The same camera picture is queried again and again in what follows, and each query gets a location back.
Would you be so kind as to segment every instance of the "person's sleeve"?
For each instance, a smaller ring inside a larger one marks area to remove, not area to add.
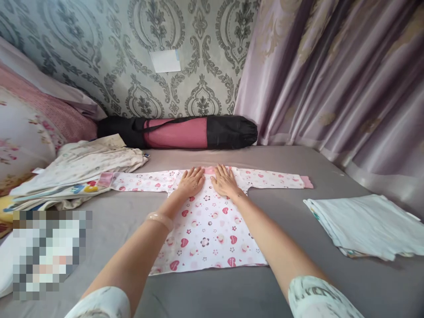
[[[238,173],[245,188],[259,189],[304,189],[306,188],[303,177],[298,174],[286,174],[282,172],[256,170],[256,169],[238,169]]]
[[[127,295],[118,287],[103,287],[80,300],[65,318],[129,318]]]
[[[176,188],[179,170],[145,173],[106,172],[98,184],[117,191],[170,192]]]
[[[363,318],[337,288],[314,276],[294,278],[288,302],[294,318]]]

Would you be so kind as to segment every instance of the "damask wallpaper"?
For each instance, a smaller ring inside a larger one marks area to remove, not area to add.
[[[109,114],[231,114],[260,0],[0,0],[0,35]],[[149,51],[178,49],[181,72]]]

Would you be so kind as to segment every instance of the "gray bed sheet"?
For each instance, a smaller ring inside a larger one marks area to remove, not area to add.
[[[368,318],[424,317],[424,257],[349,259],[332,244],[303,199],[368,195],[321,154],[301,146],[250,147],[236,151],[150,150],[138,172],[223,163],[241,168],[307,175],[314,189],[250,189],[249,197],[323,269],[332,283]],[[60,318],[113,254],[165,200],[165,193],[111,191],[83,204],[93,211],[85,260],[46,300],[0,299],[1,318]],[[207,269],[150,277],[135,317],[292,317],[268,267]]]

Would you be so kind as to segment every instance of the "folded towel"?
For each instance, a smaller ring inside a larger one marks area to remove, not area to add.
[[[424,255],[424,224],[385,196],[303,202],[346,256]]]

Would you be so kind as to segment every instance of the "bracelet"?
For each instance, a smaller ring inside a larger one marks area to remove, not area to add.
[[[169,217],[163,214],[159,214],[156,212],[149,213],[147,214],[146,220],[154,220],[162,223],[168,228],[169,232],[174,229],[174,222]]]

